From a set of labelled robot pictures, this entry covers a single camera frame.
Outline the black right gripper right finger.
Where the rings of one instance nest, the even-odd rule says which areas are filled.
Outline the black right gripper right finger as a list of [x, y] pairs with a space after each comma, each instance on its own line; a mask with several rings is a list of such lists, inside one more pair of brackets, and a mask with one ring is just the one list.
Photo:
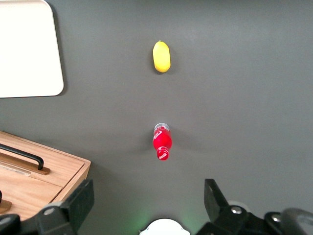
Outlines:
[[209, 217], [198, 235], [282, 235], [280, 213], [259, 218], [240, 205], [230, 204], [213, 179], [204, 181], [204, 206]]

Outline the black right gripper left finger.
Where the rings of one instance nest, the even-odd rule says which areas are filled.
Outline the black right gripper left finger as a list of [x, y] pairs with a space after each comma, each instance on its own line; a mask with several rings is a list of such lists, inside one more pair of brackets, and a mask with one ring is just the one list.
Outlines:
[[22, 221], [17, 214], [0, 217], [2, 235], [76, 235], [94, 205], [93, 180], [85, 179], [64, 201], [50, 203]]

